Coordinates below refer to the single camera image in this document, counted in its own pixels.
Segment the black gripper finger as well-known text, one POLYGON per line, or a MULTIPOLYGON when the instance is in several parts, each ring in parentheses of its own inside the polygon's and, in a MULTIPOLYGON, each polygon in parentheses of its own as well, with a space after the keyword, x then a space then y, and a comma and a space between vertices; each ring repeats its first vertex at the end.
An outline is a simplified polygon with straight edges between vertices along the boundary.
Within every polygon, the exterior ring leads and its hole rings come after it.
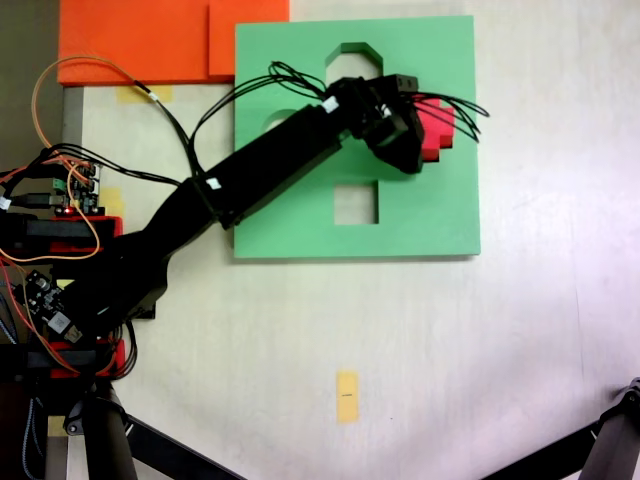
POLYGON ((392 111, 374 131, 372 152, 405 174, 417 174, 424 162, 424 137, 424 129, 414 110, 392 111))

